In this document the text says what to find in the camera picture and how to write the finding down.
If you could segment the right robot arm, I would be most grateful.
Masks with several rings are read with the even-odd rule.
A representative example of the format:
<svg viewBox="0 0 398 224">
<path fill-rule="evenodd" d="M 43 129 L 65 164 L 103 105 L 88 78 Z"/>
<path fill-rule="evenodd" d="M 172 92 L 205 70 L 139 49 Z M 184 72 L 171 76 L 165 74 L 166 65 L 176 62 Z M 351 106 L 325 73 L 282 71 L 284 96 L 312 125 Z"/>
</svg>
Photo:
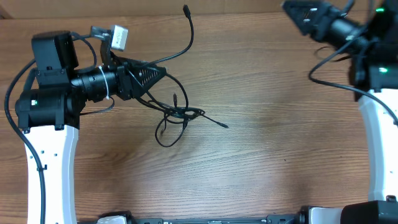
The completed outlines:
<svg viewBox="0 0 398 224">
<path fill-rule="evenodd" d="M 327 62 L 351 61 L 345 90 L 354 93 L 366 130 L 368 200 L 343 208 L 305 205 L 295 215 L 268 216 L 268 223 L 397 222 L 397 2 L 370 2 L 365 24 L 348 18 L 353 4 L 285 1 L 282 8 L 303 35 L 335 48 Z"/>
</svg>

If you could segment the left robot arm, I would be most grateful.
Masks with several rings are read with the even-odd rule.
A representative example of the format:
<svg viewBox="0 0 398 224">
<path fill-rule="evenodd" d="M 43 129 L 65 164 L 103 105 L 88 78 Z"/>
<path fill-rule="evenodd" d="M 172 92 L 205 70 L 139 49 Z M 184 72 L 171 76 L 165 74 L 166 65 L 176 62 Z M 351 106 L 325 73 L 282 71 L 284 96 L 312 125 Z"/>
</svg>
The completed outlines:
<svg viewBox="0 0 398 224">
<path fill-rule="evenodd" d="M 140 98 L 166 76 L 154 64 L 117 57 L 127 32 L 94 27 L 101 41 L 90 67 L 79 68 L 74 41 L 86 37 L 67 30 L 45 32 L 32 38 L 34 59 L 24 89 L 16 101 L 17 132 L 28 161 L 29 223 L 76 223 L 74 158 L 80 118 L 87 102 Z"/>
</svg>

